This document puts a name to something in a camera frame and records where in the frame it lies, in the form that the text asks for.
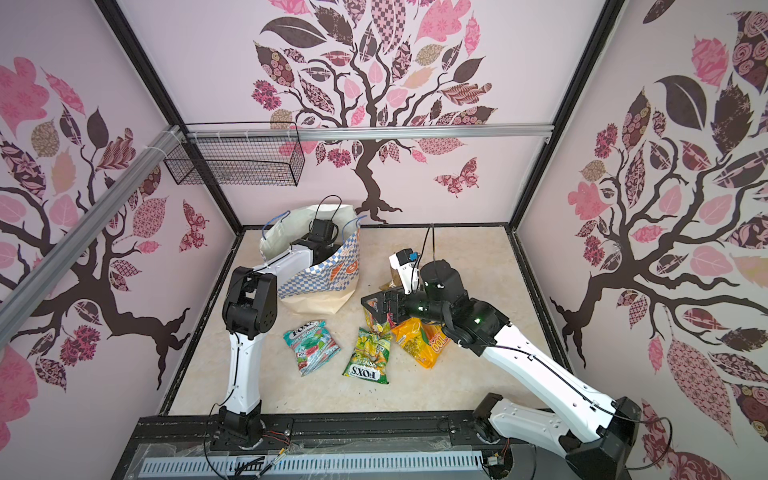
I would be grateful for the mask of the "orange pink Fox's fruits bag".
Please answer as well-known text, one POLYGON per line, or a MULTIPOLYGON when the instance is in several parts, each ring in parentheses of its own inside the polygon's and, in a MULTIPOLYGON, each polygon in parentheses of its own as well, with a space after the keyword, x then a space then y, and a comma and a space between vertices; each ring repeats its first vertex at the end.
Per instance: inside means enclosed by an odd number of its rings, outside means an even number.
POLYGON ((374 300, 363 303, 365 322, 368 329, 377 335, 386 335, 391 332, 389 313, 383 311, 374 300))

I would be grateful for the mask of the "yellow orange snack bag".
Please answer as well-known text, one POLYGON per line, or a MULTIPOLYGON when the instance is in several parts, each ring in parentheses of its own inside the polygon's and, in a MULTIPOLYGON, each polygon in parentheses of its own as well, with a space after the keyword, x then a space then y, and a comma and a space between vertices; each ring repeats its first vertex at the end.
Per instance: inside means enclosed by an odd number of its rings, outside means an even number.
POLYGON ((391 333, 396 343, 425 369, 437 364, 449 343, 439 325, 425 324, 417 318, 401 323, 391 333))

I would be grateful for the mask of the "green Fox's candy bag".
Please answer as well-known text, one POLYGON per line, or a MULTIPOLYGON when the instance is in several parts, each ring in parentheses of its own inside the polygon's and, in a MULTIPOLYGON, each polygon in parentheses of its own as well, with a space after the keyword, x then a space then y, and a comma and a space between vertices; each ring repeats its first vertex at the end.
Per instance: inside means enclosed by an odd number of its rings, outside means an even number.
POLYGON ((391 333, 379 335, 360 328, 343 376, 387 385, 389 380, 386 369, 392 340, 391 333))

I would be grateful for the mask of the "blue checkered paper bag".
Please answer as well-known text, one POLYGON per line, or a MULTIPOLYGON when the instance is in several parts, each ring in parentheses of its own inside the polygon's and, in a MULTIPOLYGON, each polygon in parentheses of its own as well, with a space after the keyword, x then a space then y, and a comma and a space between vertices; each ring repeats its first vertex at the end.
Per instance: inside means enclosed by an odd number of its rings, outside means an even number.
POLYGON ((360 222, 351 205, 310 205, 271 219, 261 231, 257 268, 277 278, 282 303, 297 314, 333 315, 353 296, 360 275, 360 222), (314 255, 302 237, 315 219, 332 220, 339 228, 337 250, 314 255))

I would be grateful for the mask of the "teal red candy bag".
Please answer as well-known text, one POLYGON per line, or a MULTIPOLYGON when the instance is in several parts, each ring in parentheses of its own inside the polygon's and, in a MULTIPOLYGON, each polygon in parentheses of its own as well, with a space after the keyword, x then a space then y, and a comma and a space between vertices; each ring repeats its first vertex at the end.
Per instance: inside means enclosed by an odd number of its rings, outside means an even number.
POLYGON ((341 351, 324 320, 315 320, 289 330, 283 335, 293 351, 302 377, 321 368, 341 351))

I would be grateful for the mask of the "gold snack bag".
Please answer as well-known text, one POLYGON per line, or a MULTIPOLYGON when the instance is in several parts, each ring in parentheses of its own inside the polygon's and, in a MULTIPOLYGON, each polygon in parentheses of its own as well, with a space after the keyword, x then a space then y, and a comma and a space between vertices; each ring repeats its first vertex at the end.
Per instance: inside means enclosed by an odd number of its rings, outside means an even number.
POLYGON ((411 291, 411 267, 408 264, 390 267, 392 288, 402 287, 406 294, 411 291))

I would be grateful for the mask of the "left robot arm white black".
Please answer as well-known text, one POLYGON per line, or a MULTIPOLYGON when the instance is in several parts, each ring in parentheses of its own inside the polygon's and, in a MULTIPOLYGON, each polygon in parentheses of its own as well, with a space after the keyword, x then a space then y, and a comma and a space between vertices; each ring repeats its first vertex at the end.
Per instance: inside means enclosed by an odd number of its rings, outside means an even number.
POLYGON ((333 221, 313 220, 303 236, 275 257, 234 270, 222 310, 231 349, 229 389, 217 414, 223 443, 249 449, 262 441, 260 361, 263 341, 278 318, 278 288, 330 257, 338 249, 338 235, 333 221))

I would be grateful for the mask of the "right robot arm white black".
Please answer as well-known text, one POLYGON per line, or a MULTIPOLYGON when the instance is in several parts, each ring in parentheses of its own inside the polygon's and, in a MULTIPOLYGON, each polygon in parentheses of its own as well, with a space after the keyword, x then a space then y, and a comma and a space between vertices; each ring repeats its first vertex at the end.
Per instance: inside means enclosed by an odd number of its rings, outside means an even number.
POLYGON ((447 338, 512 375, 547 408, 519 405, 489 393, 475 410, 478 434, 488 443, 514 439, 562 458, 580 479, 627 479, 641 409, 576 378, 544 354, 492 304, 473 298, 445 260, 421 269, 408 265, 403 285, 362 298, 374 326, 419 319, 440 326, 447 338))

